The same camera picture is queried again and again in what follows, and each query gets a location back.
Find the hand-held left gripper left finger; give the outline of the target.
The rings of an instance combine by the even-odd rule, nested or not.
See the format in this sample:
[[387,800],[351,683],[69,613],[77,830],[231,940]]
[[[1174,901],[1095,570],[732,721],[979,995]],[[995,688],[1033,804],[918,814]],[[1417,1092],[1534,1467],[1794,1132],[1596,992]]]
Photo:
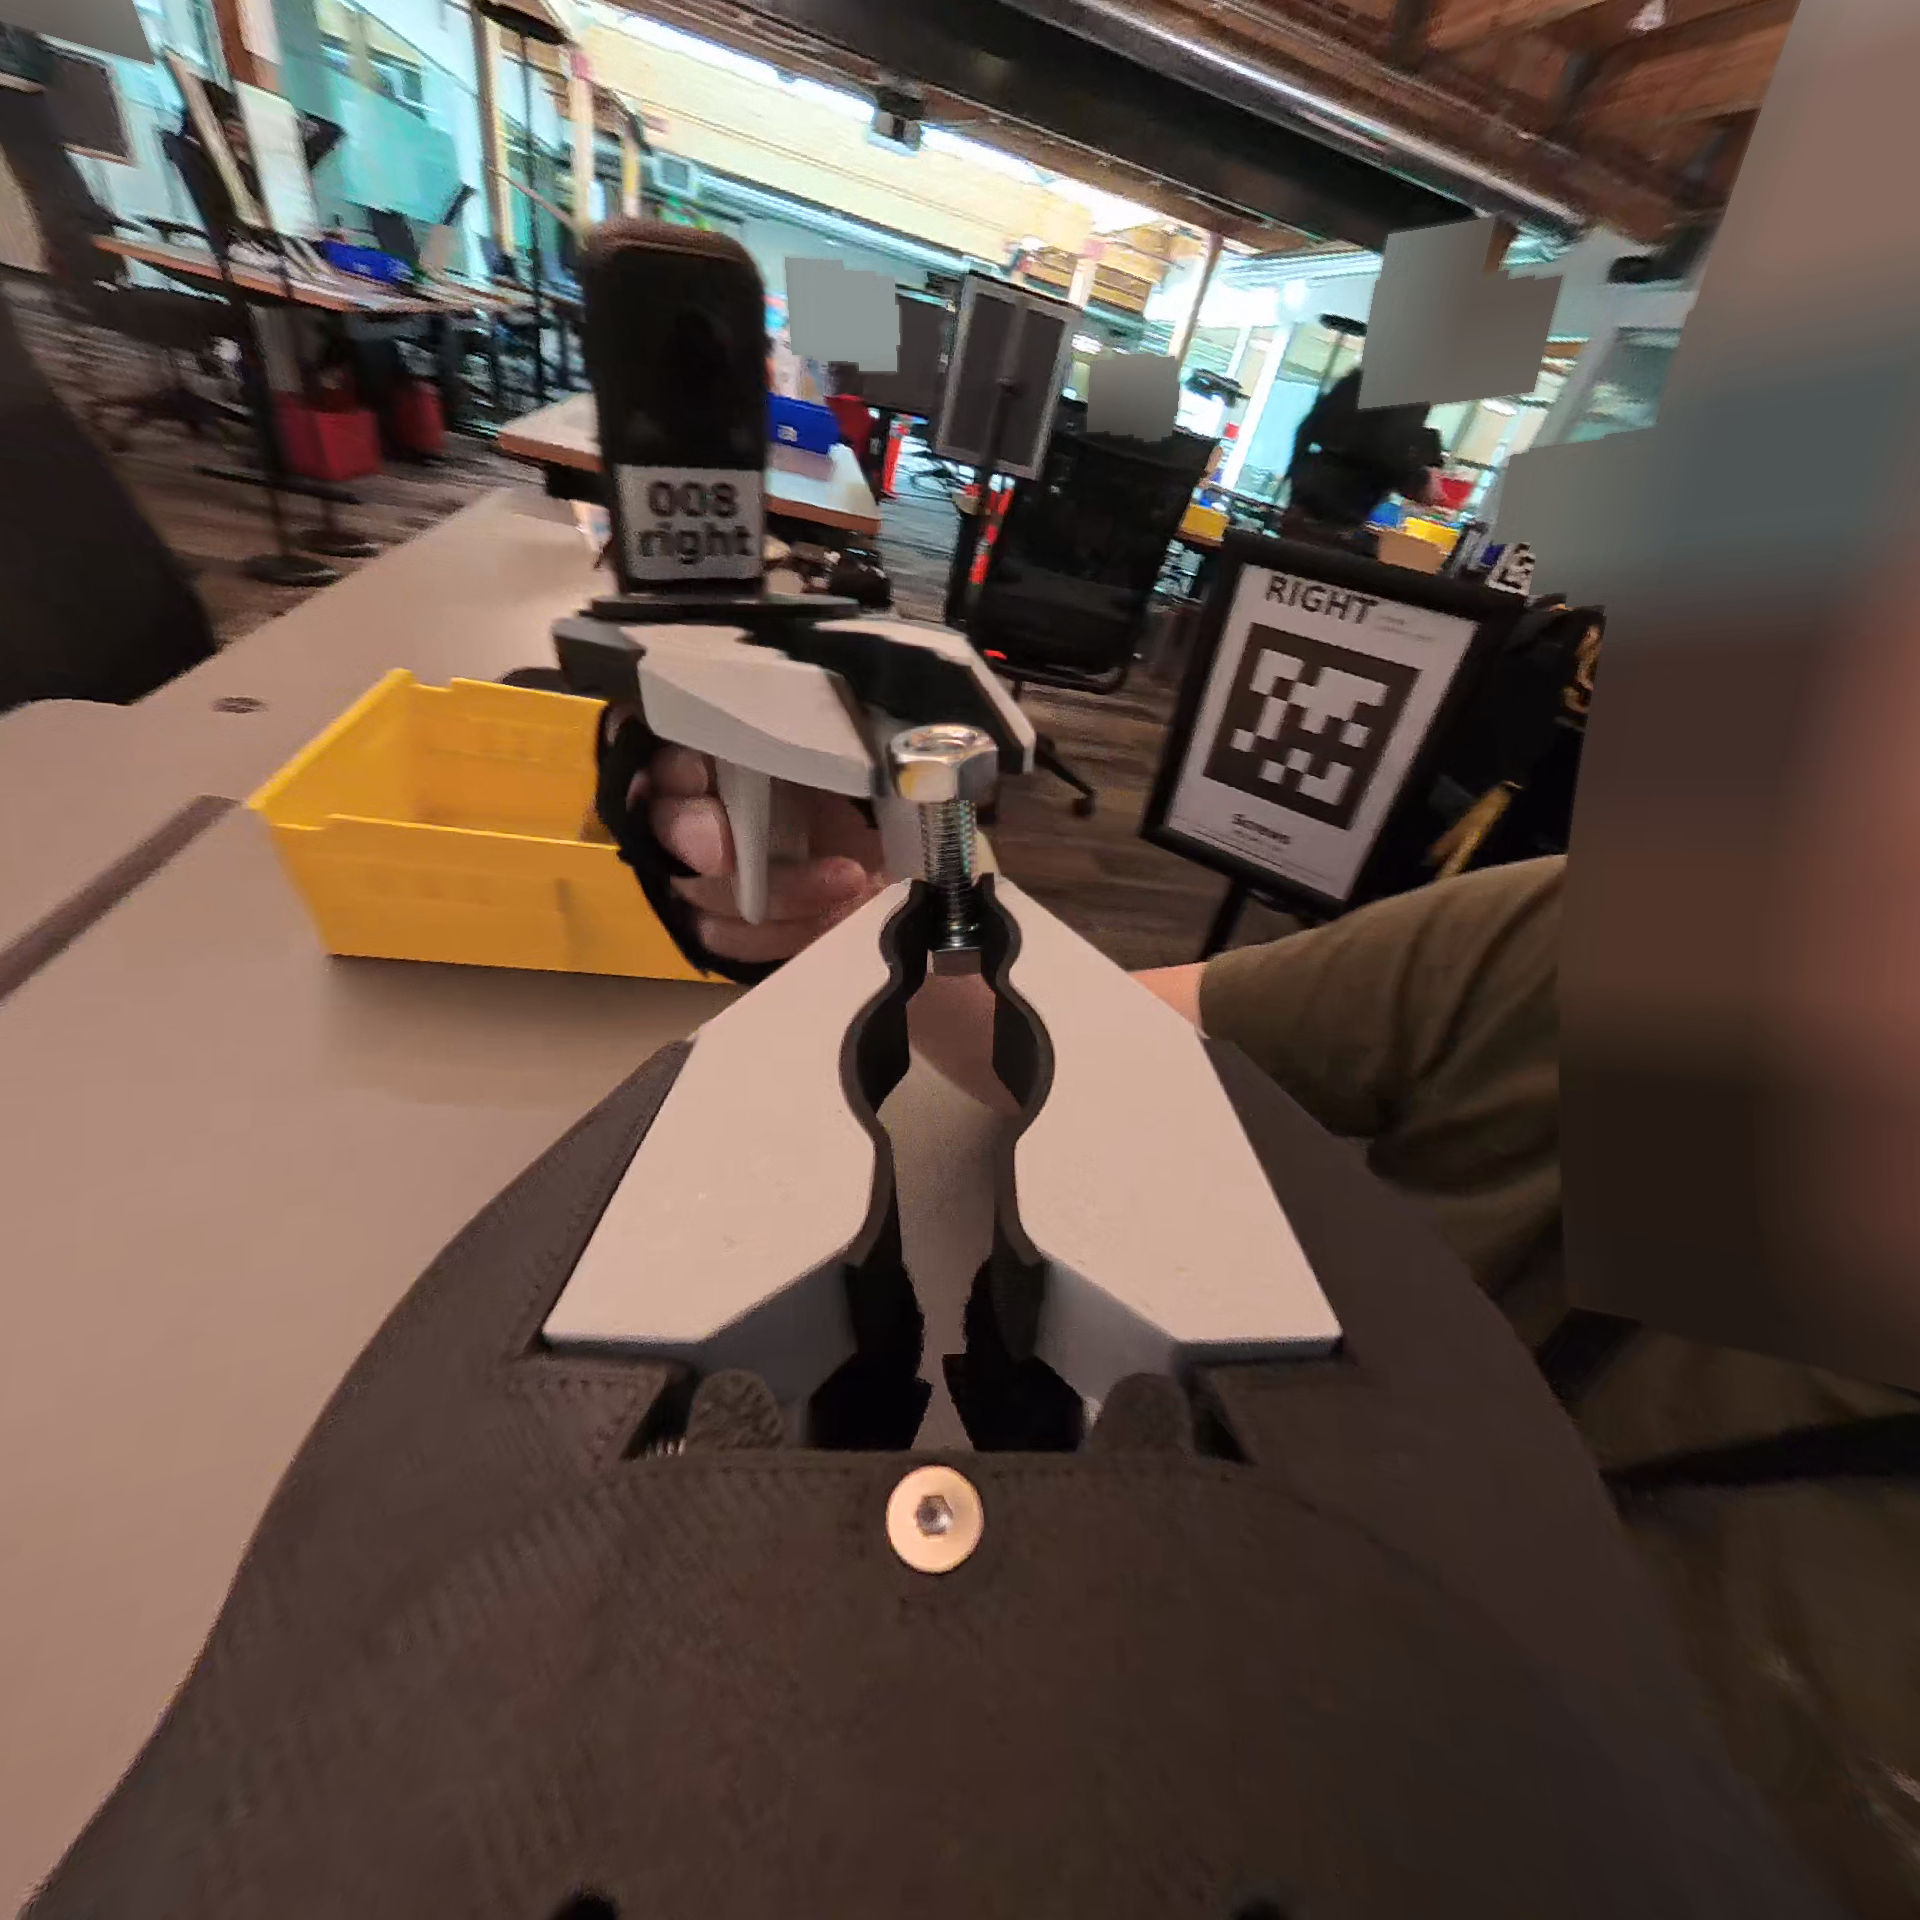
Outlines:
[[708,1018],[541,1338],[747,1372],[811,1445],[904,1454],[920,1304],[882,1101],[918,982],[920,889],[893,880]]

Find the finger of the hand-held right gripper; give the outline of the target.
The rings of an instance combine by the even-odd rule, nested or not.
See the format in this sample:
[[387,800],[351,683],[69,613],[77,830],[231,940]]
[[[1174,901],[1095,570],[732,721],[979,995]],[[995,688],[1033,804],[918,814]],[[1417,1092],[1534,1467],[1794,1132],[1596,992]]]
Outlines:
[[846,800],[879,791],[868,721],[836,673],[729,626],[640,626],[635,647],[657,741]]
[[899,726],[964,726],[995,741],[996,768],[1026,778],[1037,732],[986,656],[957,633],[918,619],[821,619],[811,659],[853,705]]

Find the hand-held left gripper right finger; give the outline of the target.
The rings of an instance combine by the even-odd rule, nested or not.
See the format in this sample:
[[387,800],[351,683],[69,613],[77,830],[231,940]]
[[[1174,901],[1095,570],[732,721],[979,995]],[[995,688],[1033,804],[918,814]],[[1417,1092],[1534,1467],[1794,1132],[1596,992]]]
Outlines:
[[964,1442],[1074,1454],[1136,1377],[1335,1358],[1335,1307],[1204,1033],[1020,885],[972,898],[1012,1132],[940,1359]]

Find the steel hex nut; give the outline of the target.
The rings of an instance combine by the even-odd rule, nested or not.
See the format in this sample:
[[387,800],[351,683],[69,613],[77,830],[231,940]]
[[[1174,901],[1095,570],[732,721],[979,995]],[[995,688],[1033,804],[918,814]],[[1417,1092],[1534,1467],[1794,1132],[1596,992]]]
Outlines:
[[912,726],[886,743],[889,788],[910,804],[979,804],[996,779],[996,743],[972,726]]

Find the steel hex bolt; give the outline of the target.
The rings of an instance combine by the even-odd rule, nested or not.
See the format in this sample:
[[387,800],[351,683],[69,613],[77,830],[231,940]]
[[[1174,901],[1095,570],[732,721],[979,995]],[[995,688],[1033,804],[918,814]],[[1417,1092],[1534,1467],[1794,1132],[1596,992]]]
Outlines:
[[924,885],[940,905],[940,933],[930,944],[938,974],[979,969],[979,804],[918,804]]

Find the yellow bin with black divider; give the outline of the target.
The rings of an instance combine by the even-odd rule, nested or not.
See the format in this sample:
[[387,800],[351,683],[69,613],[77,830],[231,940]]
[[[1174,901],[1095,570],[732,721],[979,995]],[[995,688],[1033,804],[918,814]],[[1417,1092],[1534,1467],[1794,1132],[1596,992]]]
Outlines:
[[597,818],[597,737],[597,701],[396,668],[248,811],[332,957],[719,982]]

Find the person's right hand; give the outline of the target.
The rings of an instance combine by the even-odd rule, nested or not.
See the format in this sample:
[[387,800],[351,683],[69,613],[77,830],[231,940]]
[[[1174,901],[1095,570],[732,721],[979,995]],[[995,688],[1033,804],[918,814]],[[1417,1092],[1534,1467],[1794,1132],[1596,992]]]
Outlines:
[[853,917],[893,877],[868,814],[846,797],[800,791],[805,854],[767,862],[763,915],[736,905],[736,839],[717,791],[717,765],[688,750],[653,750],[629,779],[629,823],[668,862],[668,889],[708,969],[781,969]]

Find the wooden top desk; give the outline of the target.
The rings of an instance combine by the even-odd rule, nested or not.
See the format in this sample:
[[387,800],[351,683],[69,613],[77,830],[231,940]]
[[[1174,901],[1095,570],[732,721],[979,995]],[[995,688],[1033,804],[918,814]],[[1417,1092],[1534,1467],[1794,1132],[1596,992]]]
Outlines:
[[[493,452],[541,465],[545,489],[558,500],[600,500],[597,401],[589,389],[563,396],[493,430]],[[859,541],[882,534],[882,507],[846,443],[827,452],[798,452],[767,443],[763,517],[809,522]]]

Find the grey framed board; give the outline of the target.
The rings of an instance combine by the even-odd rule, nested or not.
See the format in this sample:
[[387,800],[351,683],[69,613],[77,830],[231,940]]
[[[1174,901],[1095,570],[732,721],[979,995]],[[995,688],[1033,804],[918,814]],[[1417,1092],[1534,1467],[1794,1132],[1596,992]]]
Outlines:
[[972,473],[1037,481],[1081,305],[964,273],[930,452]]

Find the black framed marker sign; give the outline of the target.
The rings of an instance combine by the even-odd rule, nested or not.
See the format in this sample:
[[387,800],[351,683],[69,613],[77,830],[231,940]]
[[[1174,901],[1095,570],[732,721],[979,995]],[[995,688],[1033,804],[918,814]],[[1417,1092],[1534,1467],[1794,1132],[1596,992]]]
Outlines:
[[1298,917],[1381,898],[1523,616],[1505,587],[1224,534],[1137,839]]

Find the black stanchion post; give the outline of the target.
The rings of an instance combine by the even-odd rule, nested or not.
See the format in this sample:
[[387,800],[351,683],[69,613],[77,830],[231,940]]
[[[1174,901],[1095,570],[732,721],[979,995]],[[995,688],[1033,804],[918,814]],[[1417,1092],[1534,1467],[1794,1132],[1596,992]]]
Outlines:
[[271,587],[329,587],[339,566],[323,555],[298,549],[289,541],[284,518],[284,464],[279,443],[279,414],[272,414],[272,381],[257,340],[257,310],[235,277],[231,241],[236,238],[236,201],[231,186],[236,186],[236,168],[223,166],[217,149],[210,149],[206,134],[223,134],[223,119],[210,110],[201,73],[175,58],[174,50],[159,51],[159,69],[182,98],[175,134],[159,136],[169,166],[175,168],[186,198],[198,213],[206,235],[206,248],[215,257],[217,289],[235,315],[236,356],[241,356],[241,399],[255,417],[255,456],[257,456],[257,489],[265,491],[272,549],[247,561],[241,570]]

